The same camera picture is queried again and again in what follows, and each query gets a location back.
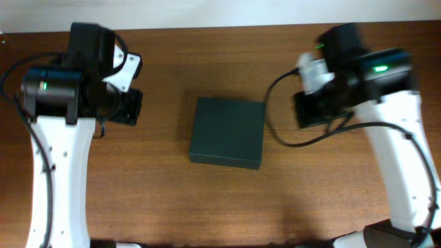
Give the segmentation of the black cardboard box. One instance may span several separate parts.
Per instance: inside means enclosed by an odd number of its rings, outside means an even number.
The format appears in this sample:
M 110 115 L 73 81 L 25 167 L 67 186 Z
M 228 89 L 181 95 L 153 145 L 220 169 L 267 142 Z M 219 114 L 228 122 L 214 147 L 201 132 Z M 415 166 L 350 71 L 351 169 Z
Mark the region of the black cardboard box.
M 193 163 L 258 170 L 263 157 L 265 104 L 200 97 L 189 159 Z

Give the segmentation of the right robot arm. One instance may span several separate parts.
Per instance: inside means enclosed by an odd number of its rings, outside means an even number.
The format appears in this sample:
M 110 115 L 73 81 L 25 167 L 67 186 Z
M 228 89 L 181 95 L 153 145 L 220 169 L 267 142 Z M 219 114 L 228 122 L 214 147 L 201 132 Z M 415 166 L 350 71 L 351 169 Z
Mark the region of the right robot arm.
M 332 247 L 439 247 L 440 179 L 421 120 L 417 87 L 406 79 L 338 82 L 305 79 L 302 97 L 338 111 L 350 109 L 359 123 L 339 132 L 365 129 L 385 184 L 386 220 L 335 238 Z

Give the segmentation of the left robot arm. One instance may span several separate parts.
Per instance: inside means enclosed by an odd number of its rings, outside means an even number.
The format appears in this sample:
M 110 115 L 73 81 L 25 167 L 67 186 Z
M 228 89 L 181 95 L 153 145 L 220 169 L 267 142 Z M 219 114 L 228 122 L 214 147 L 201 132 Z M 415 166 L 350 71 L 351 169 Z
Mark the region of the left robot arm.
M 86 218 L 88 157 L 98 122 L 135 125 L 143 94 L 81 70 L 35 67 L 19 113 L 31 136 L 32 213 L 26 247 L 131 247 L 93 240 Z

